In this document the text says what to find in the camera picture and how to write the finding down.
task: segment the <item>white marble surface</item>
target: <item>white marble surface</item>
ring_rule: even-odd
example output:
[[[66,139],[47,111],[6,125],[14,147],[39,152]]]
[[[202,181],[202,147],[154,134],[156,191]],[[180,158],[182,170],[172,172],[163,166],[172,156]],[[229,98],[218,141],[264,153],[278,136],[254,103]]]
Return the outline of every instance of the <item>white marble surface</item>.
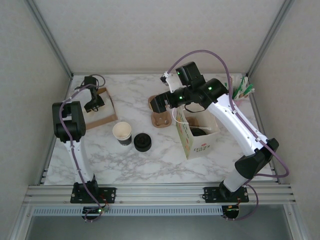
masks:
[[[206,80],[226,81],[225,74],[204,74]],[[179,139],[176,124],[155,128],[151,123],[152,111],[148,98],[168,91],[159,74],[106,75],[108,88],[119,120],[87,130],[83,140],[93,172],[99,184],[150,184],[220,182],[234,169],[234,162],[243,154],[226,128],[220,125],[220,134],[213,151],[206,157],[187,160]],[[78,86],[84,76],[75,76],[71,89]],[[239,105],[246,117],[256,124],[247,98]],[[139,133],[151,136],[152,147],[138,152],[133,143],[121,146],[112,134],[120,121],[132,127],[132,137]],[[267,165],[261,173],[272,174]],[[257,177],[257,180],[270,180]],[[46,175],[45,185],[73,185],[72,162],[64,145],[57,140]]]

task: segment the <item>black cup lid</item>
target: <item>black cup lid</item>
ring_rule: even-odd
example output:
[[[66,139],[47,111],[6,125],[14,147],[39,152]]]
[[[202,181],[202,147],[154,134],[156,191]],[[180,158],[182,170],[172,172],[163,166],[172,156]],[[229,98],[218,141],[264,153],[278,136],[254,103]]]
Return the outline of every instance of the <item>black cup lid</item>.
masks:
[[[151,137],[146,133],[139,133],[134,137],[133,144],[139,152],[146,152],[151,148]]]

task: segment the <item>cardboard box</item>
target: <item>cardboard box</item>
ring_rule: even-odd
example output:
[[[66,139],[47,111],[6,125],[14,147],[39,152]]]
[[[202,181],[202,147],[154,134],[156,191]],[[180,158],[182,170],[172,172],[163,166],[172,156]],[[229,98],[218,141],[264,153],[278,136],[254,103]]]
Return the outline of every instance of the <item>cardboard box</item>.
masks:
[[[200,105],[195,103],[188,105],[187,108],[193,112],[203,110]],[[184,110],[183,106],[178,107],[176,112],[176,119],[179,122],[182,122],[177,122],[176,128],[179,133],[186,158],[194,159],[209,154],[213,150],[214,143],[216,142],[219,135],[218,133],[220,132],[215,116],[213,116],[208,110],[191,113]],[[207,133],[207,135],[193,136],[189,124],[185,124],[189,117],[196,119],[195,122],[198,122],[198,127],[208,128],[202,129]]]
[[[83,95],[83,98],[87,98],[85,101],[79,99],[79,101],[81,102],[82,113],[84,117],[85,127],[87,130],[118,120],[114,103],[111,99],[111,96],[107,88],[99,88],[97,93],[101,96],[104,102],[104,106],[99,107],[98,111],[86,112],[83,104],[88,102],[88,96]]]

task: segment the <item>white paper cup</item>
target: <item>white paper cup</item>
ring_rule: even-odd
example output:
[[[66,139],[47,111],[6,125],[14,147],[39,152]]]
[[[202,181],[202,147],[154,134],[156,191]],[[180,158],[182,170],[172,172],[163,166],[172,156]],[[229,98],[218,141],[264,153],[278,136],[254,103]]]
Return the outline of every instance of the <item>white paper cup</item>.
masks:
[[[123,146],[127,146],[132,142],[131,126],[125,121],[118,122],[114,125],[112,133]]]

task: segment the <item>white wall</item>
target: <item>white wall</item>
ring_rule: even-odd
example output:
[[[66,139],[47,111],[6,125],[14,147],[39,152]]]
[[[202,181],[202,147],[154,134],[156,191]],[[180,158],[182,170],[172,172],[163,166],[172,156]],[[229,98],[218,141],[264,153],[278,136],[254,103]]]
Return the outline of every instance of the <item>white wall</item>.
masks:
[[[296,0],[252,82],[266,132],[280,143],[295,198],[320,239],[320,1]]]
[[[68,77],[22,0],[0,4],[0,239],[36,183]]]
[[[35,0],[74,73],[163,73],[197,49],[246,72],[283,0]],[[224,73],[199,53],[203,73]]]

